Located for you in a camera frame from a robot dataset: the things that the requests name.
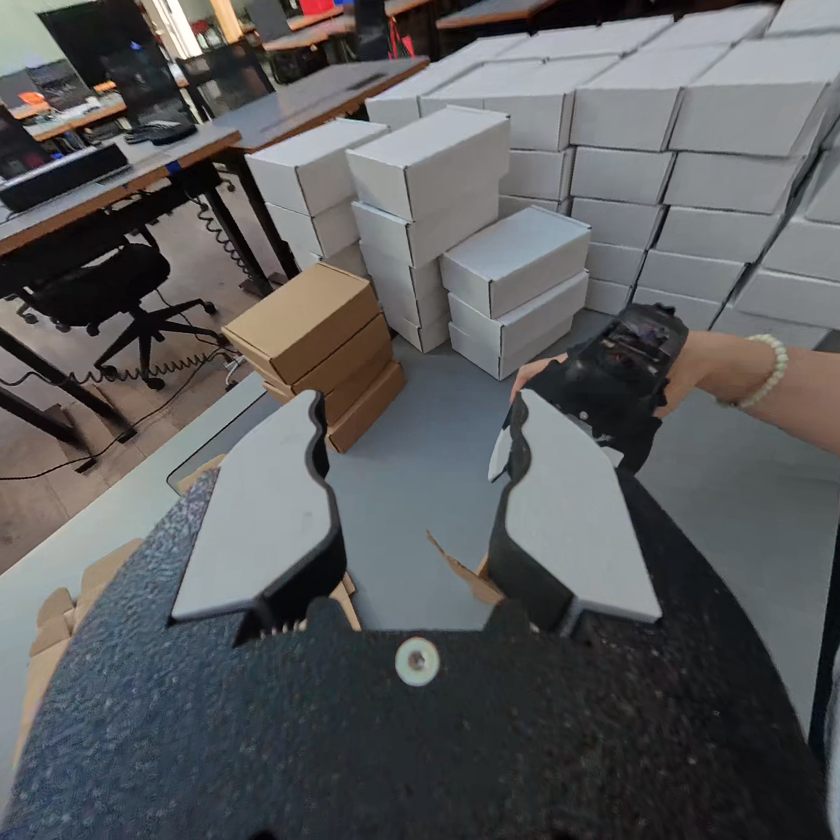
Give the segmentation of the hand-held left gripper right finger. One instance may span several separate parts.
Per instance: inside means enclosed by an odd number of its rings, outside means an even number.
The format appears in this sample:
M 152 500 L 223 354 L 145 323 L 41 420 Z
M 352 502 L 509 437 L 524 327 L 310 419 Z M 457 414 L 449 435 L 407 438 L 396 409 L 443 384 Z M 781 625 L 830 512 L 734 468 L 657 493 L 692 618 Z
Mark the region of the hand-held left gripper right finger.
M 521 459 L 502 488 L 489 577 L 532 625 L 570 634 L 584 612 L 655 624 L 655 593 L 611 450 L 536 392 L 511 405 Z

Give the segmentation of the person's right hand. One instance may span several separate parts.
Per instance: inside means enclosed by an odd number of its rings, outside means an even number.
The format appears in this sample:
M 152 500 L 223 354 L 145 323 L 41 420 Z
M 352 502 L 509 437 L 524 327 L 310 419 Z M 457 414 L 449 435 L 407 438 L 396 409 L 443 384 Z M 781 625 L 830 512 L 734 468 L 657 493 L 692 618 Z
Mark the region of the person's right hand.
M 656 417 L 665 418 L 675 411 L 678 404 L 693 390 L 700 388 L 704 379 L 714 372 L 716 355 L 722 347 L 722 341 L 723 337 L 714 332 L 689 331 L 686 343 L 671 367 L 665 388 L 665 404 L 657 408 L 654 413 Z M 513 403 L 520 390 L 549 364 L 561 364 L 566 362 L 567 358 L 567 353 L 561 353 L 523 365 L 511 388 L 509 402 Z

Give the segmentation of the person's right forearm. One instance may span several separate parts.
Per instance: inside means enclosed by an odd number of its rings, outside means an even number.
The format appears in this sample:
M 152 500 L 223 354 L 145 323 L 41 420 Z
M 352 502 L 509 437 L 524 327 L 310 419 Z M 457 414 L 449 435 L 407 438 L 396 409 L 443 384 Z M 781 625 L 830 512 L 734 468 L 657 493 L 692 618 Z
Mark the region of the person's right forearm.
M 726 337 L 703 384 L 719 403 L 839 455 L 839 358 L 770 334 Z

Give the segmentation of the black long speaker bar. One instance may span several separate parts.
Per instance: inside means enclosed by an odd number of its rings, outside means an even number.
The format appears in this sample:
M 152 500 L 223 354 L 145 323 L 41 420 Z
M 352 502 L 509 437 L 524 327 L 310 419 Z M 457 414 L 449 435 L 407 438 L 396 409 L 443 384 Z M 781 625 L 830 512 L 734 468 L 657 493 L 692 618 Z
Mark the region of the black long speaker bar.
M 130 167 L 131 162 L 117 143 L 88 146 L 4 181 L 1 203 L 13 214 L 21 214 Z

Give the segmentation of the dark laptop screen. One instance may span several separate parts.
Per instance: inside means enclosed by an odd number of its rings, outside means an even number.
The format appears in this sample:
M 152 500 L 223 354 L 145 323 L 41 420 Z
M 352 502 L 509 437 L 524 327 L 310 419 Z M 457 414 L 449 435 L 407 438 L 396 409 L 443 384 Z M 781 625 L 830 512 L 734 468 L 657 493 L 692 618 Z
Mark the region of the dark laptop screen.
M 1 178 L 11 181 L 52 161 L 50 154 L 1 104 Z

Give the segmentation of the black mesh office chair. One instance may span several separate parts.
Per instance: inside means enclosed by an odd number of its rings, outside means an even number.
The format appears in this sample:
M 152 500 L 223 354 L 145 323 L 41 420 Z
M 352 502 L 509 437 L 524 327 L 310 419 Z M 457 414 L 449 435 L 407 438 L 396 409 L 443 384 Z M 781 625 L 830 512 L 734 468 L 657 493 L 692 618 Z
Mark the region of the black mesh office chair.
M 203 121 L 276 92 L 257 53 L 243 39 L 175 63 L 186 81 L 190 102 Z

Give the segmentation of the black computer monitor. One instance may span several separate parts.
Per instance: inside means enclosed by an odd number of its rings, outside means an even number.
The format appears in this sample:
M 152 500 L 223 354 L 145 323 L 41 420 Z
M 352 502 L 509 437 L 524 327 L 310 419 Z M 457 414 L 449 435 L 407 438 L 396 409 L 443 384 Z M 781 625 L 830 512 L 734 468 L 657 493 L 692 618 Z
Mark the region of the black computer monitor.
M 110 81 L 100 56 L 126 49 L 131 42 L 147 49 L 157 46 L 169 66 L 167 55 L 139 5 L 132 1 L 79 3 L 38 13 L 38 20 L 90 86 Z

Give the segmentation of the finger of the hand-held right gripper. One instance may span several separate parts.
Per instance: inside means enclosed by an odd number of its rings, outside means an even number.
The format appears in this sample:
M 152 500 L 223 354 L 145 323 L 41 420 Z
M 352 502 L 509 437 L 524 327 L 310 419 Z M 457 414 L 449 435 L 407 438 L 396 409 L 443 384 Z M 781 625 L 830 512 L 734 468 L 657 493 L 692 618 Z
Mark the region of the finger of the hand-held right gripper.
M 502 424 L 497 441 L 490 456 L 488 480 L 494 483 L 503 476 L 512 478 L 515 475 L 515 463 L 521 459 L 522 451 L 522 419 L 510 408 Z

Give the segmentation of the brown cardboard mailer box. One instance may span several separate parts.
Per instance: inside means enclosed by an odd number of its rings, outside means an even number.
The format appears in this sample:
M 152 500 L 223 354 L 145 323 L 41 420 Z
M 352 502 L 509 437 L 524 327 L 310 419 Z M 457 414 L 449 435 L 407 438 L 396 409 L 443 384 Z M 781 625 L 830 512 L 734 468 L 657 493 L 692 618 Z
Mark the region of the brown cardboard mailer box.
M 478 571 L 472 571 L 459 562 L 455 557 L 447 553 L 428 530 L 426 530 L 426 537 L 427 540 L 434 546 L 437 553 L 446 562 L 449 569 L 460 580 L 468 585 L 468 588 L 475 599 L 493 607 L 506 599 L 504 593 L 495 585 L 487 573 L 488 555 L 485 555 L 482 559 L 479 564 Z M 352 596 L 355 592 L 356 587 L 350 578 L 349 573 L 345 573 L 342 581 L 332 591 L 329 598 L 341 606 L 343 614 L 345 615 L 350 627 L 355 632 L 360 632 L 364 628 L 352 602 Z

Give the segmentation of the black mesh desk organiser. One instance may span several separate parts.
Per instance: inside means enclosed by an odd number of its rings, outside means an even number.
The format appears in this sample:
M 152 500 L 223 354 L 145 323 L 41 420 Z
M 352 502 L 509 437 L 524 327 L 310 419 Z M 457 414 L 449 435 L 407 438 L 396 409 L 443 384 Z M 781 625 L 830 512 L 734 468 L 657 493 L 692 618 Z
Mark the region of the black mesh desk organiser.
M 162 147 L 197 132 L 196 121 L 156 45 L 147 49 L 131 42 L 128 48 L 99 59 L 125 106 L 126 144 Z

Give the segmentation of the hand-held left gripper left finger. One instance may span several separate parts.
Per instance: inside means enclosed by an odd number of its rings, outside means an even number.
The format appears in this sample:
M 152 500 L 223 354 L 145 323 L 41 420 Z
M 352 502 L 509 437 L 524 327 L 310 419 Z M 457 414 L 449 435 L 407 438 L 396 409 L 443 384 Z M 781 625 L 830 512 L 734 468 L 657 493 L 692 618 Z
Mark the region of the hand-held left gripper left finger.
M 326 398 L 307 390 L 226 454 L 171 609 L 173 623 L 241 618 L 234 645 L 306 626 L 348 561 L 328 483 Z

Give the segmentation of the wooden-edged desk black legs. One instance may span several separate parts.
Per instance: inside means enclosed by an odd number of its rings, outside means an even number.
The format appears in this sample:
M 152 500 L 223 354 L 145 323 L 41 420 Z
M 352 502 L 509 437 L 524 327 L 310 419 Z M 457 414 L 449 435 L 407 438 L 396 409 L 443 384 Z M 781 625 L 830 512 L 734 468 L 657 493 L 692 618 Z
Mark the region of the wooden-edged desk black legs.
M 77 185 L 74 189 L 60 194 L 48 201 L 28 208 L 20 213 L 7 213 L 2 221 L 2 257 L 20 250 L 25 245 L 39 242 L 47 235 L 66 228 L 77 220 L 88 217 L 122 201 L 128 200 L 143 189 L 165 178 L 186 178 L 186 173 L 195 170 L 204 162 L 220 161 L 227 156 L 233 164 L 240 166 L 237 177 L 243 189 L 246 175 L 250 175 L 245 163 L 245 155 L 257 151 L 257 147 L 248 146 L 241 126 L 229 119 L 230 115 L 211 120 L 196 128 L 196 132 L 183 140 L 159 147 L 157 151 L 131 151 L 124 139 L 115 140 L 128 163 L 120 170 L 103 175 L 91 182 Z M 261 269 L 253 250 L 242 235 L 233 216 L 217 192 L 211 190 L 205 195 L 207 204 L 213 209 L 213 215 L 231 242 L 239 258 L 246 265 L 251 285 L 256 289 L 248 294 L 257 299 L 267 297 L 275 290 L 268 276 Z M 81 385 L 71 381 L 68 374 L 17 340 L 13 334 L 1 328 L 2 350 L 9 353 L 31 371 L 52 386 L 73 397 L 77 402 L 89 408 L 102 420 L 108 420 L 118 432 L 115 439 L 125 443 L 135 434 L 134 426 L 110 403 L 86 391 Z M 68 451 L 78 451 L 77 458 L 83 463 L 94 461 L 85 441 L 76 429 L 58 418 L 42 412 L 23 398 L 17 397 L 2 385 L 2 408 L 28 425 L 45 432 Z

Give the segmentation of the stack of white cardboard boxes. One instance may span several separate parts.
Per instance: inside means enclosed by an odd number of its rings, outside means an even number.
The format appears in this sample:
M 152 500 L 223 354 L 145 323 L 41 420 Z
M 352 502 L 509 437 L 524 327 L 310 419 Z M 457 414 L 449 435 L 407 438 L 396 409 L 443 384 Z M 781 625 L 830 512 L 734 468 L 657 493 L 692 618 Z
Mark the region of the stack of white cardboard boxes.
M 481 38 L 246 156 L 301 270 L 371 282 L 375 331 L 502 380 L 578 311 L 838 332 L 838 2 Z

